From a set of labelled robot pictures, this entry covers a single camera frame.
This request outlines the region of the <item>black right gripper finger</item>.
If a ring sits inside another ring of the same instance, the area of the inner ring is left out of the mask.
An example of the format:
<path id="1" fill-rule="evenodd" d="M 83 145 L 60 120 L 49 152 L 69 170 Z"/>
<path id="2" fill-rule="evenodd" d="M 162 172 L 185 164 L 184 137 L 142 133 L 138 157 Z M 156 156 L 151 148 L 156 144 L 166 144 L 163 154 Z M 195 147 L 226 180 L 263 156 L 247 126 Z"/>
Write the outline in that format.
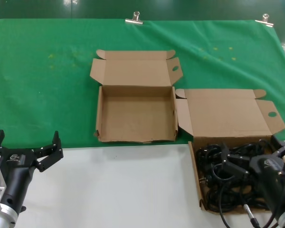
<path id="1" fill-rule="evenodd" d="M 279 140 L 275 135 L 272 135 L 272 150 L 274 164 L 284 164 L 285 162 L 285 141 Z"/>
<path id="2" fill-rule="evenodd" d="M 231 154 L 230 149 L 225 143 L 221 145 L 221 159 L 223 171 L 237 178 L 246 178 L 250 174 L 248 171 L 250 158 L 243 155 Z"/>

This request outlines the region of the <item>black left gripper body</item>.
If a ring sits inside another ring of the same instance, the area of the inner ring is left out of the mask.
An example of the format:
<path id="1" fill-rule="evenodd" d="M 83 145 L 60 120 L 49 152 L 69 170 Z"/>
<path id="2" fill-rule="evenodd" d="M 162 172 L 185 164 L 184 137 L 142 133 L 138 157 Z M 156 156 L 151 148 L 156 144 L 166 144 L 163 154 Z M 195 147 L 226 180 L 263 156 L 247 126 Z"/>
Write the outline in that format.
<path id="1" fill-rule="evenodd" d="M 6 190 L 1 203 L 12 208 L 17 214 L 24 209 L 23 202 L 35 170 L 36 156 L 33 149 L 0 148 L 6 166 Z"/>

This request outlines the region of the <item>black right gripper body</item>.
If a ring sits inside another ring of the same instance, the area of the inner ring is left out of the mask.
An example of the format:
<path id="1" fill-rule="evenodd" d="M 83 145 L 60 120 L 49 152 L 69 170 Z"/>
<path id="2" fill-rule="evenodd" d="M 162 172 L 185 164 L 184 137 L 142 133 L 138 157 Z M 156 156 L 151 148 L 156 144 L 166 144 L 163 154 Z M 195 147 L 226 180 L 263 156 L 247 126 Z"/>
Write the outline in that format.
<path id="1" fill-rule="evenodd" d="M 276 215 L 285 212 L 285 180 L 281 174 L 283 161 L 273 155 L 259 155 L 250 160 L 250 173 L 256 180 L 268 208 Z"/>

